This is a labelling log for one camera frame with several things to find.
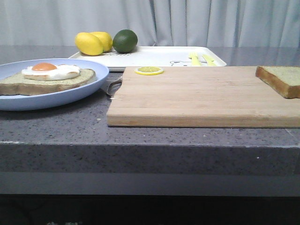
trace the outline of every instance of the cutting board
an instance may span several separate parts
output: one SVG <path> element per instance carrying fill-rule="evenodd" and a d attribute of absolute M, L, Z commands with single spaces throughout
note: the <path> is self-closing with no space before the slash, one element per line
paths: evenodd
<path fill-rule="evenodd" d="M 127 67 L 107 112 L 109 126 L 300 127 L 300 99 L 286 99 L 255 76 L 256 67 Z"/>

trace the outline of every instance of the floor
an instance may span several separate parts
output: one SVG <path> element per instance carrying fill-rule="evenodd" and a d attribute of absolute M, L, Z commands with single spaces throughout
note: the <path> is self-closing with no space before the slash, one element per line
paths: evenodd
<path fill-rule="evenodd" d="M 0 195 L 0 225 L 300 225 L 300 198 Z"/>

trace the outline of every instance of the egg yolk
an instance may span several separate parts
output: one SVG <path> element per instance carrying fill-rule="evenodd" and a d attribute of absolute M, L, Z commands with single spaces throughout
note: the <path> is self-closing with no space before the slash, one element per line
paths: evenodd
<path fill-rule="evenodd" d="M 39 64 L 36 64 L 32 70 L 34 71 L 48 71 L 48 70 L 54 70 L 57 69 L 57 67 L 51 63 L 42 62 Z"/>

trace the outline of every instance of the fried egg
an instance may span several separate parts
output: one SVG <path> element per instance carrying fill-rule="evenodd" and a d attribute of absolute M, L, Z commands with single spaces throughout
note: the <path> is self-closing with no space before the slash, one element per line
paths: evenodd
<path fill-rule="evenodd" d="M 79 76 L 79 72 L 80 68 L 76 65 L 54 65 L 47 62 L 22 70 L 24 78 L 37 81 L 66 80 Z"/>

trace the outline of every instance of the yellow utensil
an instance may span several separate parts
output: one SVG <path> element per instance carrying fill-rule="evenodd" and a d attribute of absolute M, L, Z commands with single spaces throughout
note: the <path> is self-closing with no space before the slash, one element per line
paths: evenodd
<path fill-rule="evenodd" d="M 193 67 L 200 67 L 201 63 L 198 59 L 198 54 L 196 52 L 191 52 L 188 56 L 190 59 L 192 59 L 192 66 Z"/>
<path fill-rule="evenodd" d="M 210 66 L 210 67 L 216 66 L 216 64 L 214 63 L 215 59 L 213 57 L 211 57 L 210 55 L 203 54 L 202 57 L 207 62 L 208 66 Z"/>

